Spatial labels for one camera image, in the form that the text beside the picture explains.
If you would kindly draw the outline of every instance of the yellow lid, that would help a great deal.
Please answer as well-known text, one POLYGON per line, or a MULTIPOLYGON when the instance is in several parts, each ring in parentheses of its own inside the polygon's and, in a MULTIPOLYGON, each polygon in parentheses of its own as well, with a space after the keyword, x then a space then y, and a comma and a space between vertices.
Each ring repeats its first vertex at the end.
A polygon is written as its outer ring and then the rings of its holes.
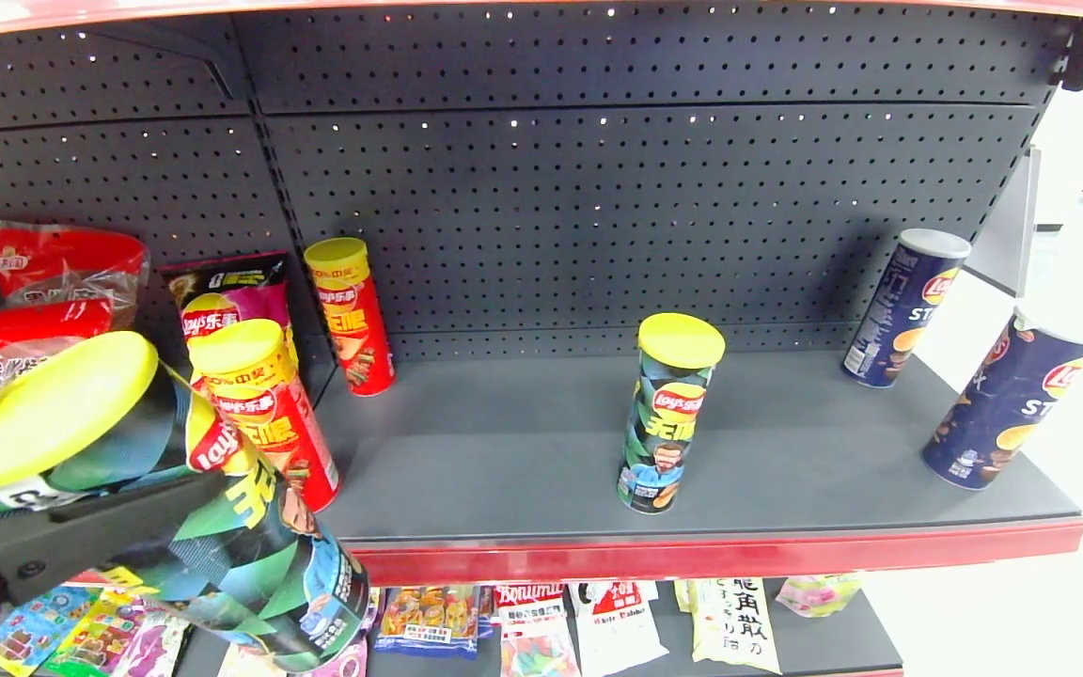
POLYGON ((74 457, 145 393, 158 352, 132 331, 88 338, 0 390, 0 487, 74 457))
POLYGON ((357 259, 365 260, 365 258, 366 243, 362 243, 357 237, 322 239, 303 252, 303 260, 309 262, 310 266, 321 268, 352 264, 357 259))
POLYGON ((210 376, 246 372, 283 350, 283 326, 272 320, 247 320, 186 341, 190 364, 210 376))
POLYGON ((713 366, 726 354, 726 337, 699 317, 652 314, 641 322, 638 346, 661 363, 678 368, 713 366))

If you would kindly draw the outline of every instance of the shelf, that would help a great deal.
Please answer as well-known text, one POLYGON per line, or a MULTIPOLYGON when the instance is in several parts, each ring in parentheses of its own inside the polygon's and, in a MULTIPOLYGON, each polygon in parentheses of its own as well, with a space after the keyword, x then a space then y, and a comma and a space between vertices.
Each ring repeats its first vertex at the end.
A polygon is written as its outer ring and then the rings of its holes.
POLYGON ((636 513, 614 487, 637 368, 419 361, 369 399, 335 378, 317 419, 345 485, 322 522, 378 586, 827 574, 1080 543, 1080 509, 1030 459, 980 493, 925 467, 955 394, 921 361, 873 390, 834 352, 727 355, 674 508, 636 513))
MULTIPOLYGON (((546 0, 524 0, 525 3, 530 1, 546 0)), ((878 1, 859 0, 860 3, 878 1)), ((440 3, 462 3, 462 0, 422 0, 417 3, 396 4, 440 3)), ((486 4, 478 0, 467 0, 465 3, 486 4)), ((905 0, 905 3, 942 4, 949 8, 1004 12, 1070 14, 1083 17, 1083 0, 905 0)), ((362 8, 362 5, 380 8, 387 4, 387 0, 143 0, 134 3, 121 3, 120 0, 0 0, 0 32, 64 25, 89 25, 89 23, 121 21, 121 18, 172 17, 183 14, 255 10, 362 8)))
MULTIPOLYGON (((841 612, 828 617, 799 617, 782 604, 771 601, 781 581, 767 581, 768 609, 774 627, 780 666, 785 677, 810 674, 846 674, 850 677, 893 677, 902 674, 900 655, 872 604, 856 595, 841 612)), ((748 667, 734 667, 714 661, 692 663, 692 620, 675 608, 670 583, 658 584, 660 598, 651 602, 654 623, 668 653, 661 660, 618 673, 618 677, 741 677, 769 674, 748 667)), ((577 639, 571 623, 572 638, 577 639)), ((178 677, 210 676, 219 669, 227 643, 214 635, 197 630, 186 650, 178 677)), ((499 639, 479 643, 479 659, 429 660, 370 652, 367 674, 370 677, 499 677, 499 639)))

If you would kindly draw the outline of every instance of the white lid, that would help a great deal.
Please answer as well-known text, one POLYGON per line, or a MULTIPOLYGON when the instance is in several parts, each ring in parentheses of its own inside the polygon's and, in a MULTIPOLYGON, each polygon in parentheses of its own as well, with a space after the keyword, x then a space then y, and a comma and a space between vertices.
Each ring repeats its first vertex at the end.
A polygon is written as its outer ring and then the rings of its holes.
POLYGON ((973 252, 973 244, 949 232, 932 231, 930 227, 910 227, 901 232, 901 244, 915 252, 929 253, 941 259, 966 259, 973 252))
POLYGON ((1034 329, 1060 341, 1083 346, 1083 303, 1053 297, 1041 301, 1020 299, 1014 309, 1014 327, 1034 329))

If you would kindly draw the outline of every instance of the lay's stax can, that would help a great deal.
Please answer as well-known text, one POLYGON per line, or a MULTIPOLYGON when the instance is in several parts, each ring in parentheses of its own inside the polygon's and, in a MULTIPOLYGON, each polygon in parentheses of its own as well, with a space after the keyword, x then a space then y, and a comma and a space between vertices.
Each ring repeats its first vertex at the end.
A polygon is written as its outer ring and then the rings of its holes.
POLYGON ((949 232, 902 231, 847 348, 844 372, 872 389, 889 389, 971 251, 966 239, 949 232))
POLYGON ((984 489, 1083 368, 1083 314, 1022 301, 922 452, 938 477, 984 489))
POLYGON ((306 248, 303 260, 312 269, 350 393, 368 398, 390 389, 395 366, 391 364, 366 244, 356 237, 324 239, 306 248))
POLYGON ((638 330, 641 375, 632 390, 617 496, 648 515, 670 509, 713 369, 726 353, 714 326, 680 313, 652 314, 638 330))
POLYGON ((190 363, 203 374, 211 401, 274 463, 312 511, 340 491, 312 400, 272 320, 247 320, 193 338, 190 363))
POLYGON ((139 334, 87 339, 0 390, 0 511, 220 472, 222 494, 99 573, 304 673, 356 638, 369 596, 283 476, 139 334))

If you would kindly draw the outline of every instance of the blue chip can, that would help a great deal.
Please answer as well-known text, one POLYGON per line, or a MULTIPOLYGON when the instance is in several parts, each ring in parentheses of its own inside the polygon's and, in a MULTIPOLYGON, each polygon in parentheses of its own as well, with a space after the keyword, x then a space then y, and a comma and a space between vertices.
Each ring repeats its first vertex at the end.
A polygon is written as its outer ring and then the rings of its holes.
POLYGON ((1082 368, 1083 316, 1019 303, 922 451, 925 464, 957 487, 988 487, 1082 368))
POLYGON ((973 246, 949 232, 901 232, 843 372, 870 389, 890 389, 973 246))

